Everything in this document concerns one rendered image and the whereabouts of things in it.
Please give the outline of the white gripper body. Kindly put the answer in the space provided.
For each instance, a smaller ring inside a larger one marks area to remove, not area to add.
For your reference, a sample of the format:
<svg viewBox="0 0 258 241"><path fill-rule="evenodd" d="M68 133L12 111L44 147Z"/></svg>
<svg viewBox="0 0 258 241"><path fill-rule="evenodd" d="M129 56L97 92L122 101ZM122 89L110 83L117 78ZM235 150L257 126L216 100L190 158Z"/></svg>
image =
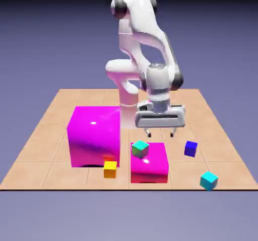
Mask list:
<svg viewBox="0 0 258 241"><path fill-rule="evenodd" d="M185 107L170 106L163 113L137 111L135 116L137 128L180 128L185 126Z"/></svg>

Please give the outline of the small teal cube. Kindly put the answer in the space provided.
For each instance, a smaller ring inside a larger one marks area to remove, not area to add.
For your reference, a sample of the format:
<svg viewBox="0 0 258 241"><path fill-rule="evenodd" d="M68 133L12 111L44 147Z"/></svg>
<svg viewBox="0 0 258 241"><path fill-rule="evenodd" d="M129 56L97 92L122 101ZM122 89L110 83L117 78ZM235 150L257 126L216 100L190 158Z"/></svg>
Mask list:
<svg viewBox="0 0 258 241"><path fill-rule="evenodd" d="M146 143L144 141L137 141L135 143L132 143L132 155L143 159L146 157L149 153L149 143Z"/></svg>

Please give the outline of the small blue cube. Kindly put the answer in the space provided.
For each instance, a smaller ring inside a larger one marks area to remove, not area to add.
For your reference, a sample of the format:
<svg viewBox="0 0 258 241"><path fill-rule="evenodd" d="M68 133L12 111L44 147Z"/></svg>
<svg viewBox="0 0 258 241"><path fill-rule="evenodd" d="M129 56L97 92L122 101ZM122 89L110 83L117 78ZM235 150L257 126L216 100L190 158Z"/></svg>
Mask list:
<svg viewBox="0 0 258 241"><path fill-rule="evenodd" d="M197 142L187 141L184 148L184 155L195 157L197 152Z"/></svg>

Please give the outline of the small yellow cube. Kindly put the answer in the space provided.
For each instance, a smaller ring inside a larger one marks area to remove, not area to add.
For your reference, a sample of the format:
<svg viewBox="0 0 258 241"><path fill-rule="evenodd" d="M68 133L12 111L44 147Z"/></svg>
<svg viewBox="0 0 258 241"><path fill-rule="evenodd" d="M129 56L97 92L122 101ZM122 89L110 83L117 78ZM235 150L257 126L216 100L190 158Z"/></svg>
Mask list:
<svg viewBox="0 0 258 241"><path fill-rule="evenodd" d="M105 161L104 162L104 178L116 178L117 162Z"/></svg>

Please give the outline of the small cyan cube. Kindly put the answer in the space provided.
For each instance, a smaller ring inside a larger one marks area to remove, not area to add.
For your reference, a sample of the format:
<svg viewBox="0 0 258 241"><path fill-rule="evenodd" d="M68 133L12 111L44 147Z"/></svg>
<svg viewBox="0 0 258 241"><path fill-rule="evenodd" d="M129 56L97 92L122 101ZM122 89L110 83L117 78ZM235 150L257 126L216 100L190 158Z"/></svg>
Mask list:
<svg viewBox="0 0 258 241"><path fill-rule="evenodd" d="M205 172L200 179L200 186L203 187L206 191L212 191L218 182L218 177L207 171Z"/></svg>

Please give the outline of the low magenta box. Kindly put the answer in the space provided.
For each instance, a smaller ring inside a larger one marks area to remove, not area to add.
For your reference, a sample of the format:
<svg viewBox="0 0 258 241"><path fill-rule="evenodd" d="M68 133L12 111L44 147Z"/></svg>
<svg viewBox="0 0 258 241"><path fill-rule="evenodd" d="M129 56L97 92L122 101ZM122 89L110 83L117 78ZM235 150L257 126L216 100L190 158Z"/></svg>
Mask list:
<svg viewBox="0 0 258 241"><path fill-rule="evenodd" d="M149 153L143 159L139 159L132 155L131 143L132 183L164 184L168 182L168 173L169 163L164 143L149 143Z"/></svg>

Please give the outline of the large magenta box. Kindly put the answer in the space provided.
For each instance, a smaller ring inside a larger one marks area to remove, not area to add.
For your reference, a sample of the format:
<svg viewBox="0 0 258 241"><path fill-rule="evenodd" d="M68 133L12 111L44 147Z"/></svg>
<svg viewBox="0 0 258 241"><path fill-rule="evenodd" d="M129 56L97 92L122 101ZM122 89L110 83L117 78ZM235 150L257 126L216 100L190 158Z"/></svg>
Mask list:
<svg viewBox="0 0 258 241"><path fill-rule="evenodd" d="M72 167L120 166L120 107L77 106L67 126Z"/></svg>

